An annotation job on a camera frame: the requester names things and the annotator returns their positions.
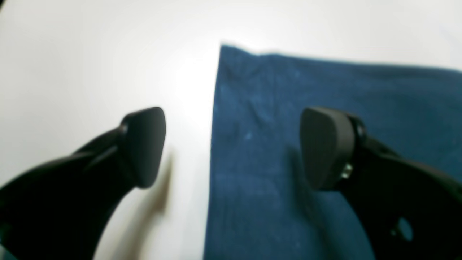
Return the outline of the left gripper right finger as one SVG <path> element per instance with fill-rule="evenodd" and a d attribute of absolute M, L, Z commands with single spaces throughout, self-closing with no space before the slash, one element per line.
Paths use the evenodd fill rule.
<path fill-rule="evenodd" d="M 378 260 L 460 260 L 461 184 L 369 137 L 359 117 L 323 107 L 301 114 L 300 143 L 314 190 L 339 191 Z"/>

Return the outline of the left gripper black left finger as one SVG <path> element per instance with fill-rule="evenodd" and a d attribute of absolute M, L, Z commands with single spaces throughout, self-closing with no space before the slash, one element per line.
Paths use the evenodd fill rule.
<path fill-rule="evenodd" d="M 124 196 L 153 185 L 166 136 L 159 107 L 1 188 L 1 245 L 17 260 L 91 260 Z"/>

